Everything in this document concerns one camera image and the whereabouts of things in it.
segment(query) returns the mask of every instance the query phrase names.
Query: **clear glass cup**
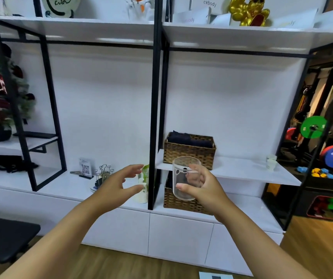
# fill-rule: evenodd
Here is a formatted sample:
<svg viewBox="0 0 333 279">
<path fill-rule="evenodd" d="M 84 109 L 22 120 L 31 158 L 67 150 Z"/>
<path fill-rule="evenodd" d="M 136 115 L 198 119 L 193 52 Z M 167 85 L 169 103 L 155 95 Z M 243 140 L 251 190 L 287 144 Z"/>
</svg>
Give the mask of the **clear glass cup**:
<svg viewBox="0 0 333 279">
<path fill-rule="evenodd" d="M 173 194 L 183 201 L 192 201 L 195 198 L 183 193 L 175 186 L 177 183 L 186 183 L 194 187 L 201 187 L 200 173 L 188 167 L 189 164 L 200 164 L 199 159 L 193 157 L 178 157 L 173 161 Z"/>
</svg>

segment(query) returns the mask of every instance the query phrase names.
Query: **black chair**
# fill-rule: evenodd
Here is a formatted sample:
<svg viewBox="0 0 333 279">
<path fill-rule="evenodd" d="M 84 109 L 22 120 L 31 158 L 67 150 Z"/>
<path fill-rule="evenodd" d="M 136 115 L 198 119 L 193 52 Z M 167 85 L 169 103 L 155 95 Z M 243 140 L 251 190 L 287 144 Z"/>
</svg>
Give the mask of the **black chair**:
<svg viewBox="0 0 333 279">
<path fill-rule="evenodd" d="M 0 218 L 0 263 L 14 263 L 18 253 L 29 249 L 28 243 L 39 231 L 38 224 Z"/>
</svg>

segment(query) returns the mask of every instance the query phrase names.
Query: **gold figurine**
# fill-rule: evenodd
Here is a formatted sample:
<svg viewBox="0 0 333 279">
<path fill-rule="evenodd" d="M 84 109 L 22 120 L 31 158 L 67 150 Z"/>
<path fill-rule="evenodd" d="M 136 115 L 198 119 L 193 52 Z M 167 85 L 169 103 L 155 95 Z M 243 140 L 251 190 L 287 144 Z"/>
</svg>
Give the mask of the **gold figurine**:
<svg viewBox="0 0 333 279">
<path fill-rule="evenodd" d="M 265 26 L 270 10 L 263 9 L 264 4 L 265 0 L 250 0 L 249 4 L 245 0 L 231 0 L 229 12 L 241 26 Z"/>
</svg>

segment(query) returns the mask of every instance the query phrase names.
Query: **wooden floor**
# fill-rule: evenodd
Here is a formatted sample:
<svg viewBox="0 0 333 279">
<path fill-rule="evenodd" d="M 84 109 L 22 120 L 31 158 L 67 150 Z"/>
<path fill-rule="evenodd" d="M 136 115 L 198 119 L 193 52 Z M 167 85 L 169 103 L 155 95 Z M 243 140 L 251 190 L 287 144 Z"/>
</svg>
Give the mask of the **wooden floor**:
<svg viewBox="0 0 333 279">
<path fill-rule="evenodd" d="M 319 279 L 333 279 L 333 222 L 294 217 L 281 247 Z M 7 267 L 8 264 L 0 265 L 0 274 Z M 218 272 L 81 245 L 71 265 L 68 278 L 199 279 L 199 271 Z M 234 279 L 248 278 L 250 277 L 234 275 Z"/>
</svg>

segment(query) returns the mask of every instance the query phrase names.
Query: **folded dark cloth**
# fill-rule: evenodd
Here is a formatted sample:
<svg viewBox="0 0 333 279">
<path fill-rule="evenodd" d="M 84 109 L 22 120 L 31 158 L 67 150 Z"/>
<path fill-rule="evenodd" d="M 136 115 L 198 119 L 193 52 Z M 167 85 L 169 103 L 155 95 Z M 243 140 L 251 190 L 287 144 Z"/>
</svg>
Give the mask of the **folded dark cloth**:
<svg viewBox="0 0 333 279">
<path fill-rule="evenodd" d="M 169 143 L 176 143 L 181 145 L 196 146 L 203 148 L 213 148 L 213 142 L 210 140 L 192 139 L 189 134 L 179 133 L 177 131 L 173 131 L 172 133 L 170 133 L 167 140 Z"/>
<path fill-rule="evenodd" d="M 38 167 L 37 164 L 32 163 L 32 168 Z M 27 171 L 27 163 L 19 155 L 0 155 L 0 170 L 8 173 Z"/>
</svg>

